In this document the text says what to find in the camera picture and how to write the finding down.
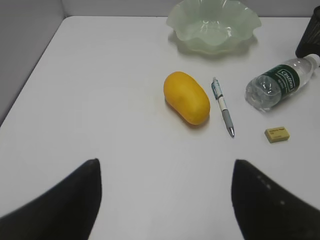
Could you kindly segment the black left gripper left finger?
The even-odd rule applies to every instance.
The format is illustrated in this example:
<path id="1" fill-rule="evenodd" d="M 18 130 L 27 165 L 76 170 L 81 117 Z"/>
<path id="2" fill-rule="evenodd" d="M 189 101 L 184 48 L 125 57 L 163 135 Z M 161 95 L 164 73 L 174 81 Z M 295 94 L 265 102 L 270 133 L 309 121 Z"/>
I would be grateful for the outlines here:
<path id="1" fill-rule="evenodd" d="M 50 190 L 0 218 L 2 240 L 87 240 L 102 201 L 100 161 L 90 159 Z"/>

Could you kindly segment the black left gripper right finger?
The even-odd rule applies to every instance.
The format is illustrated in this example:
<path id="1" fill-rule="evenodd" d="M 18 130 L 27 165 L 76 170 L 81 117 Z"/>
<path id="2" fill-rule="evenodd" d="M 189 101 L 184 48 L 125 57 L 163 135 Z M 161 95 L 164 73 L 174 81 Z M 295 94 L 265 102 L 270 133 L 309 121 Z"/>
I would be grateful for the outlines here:
<path id="1" fill-rule="evenodd" d="M 237 159 L 231 181 L 234 215 L 245 240 L 318 240 L 320 211 Z"/>

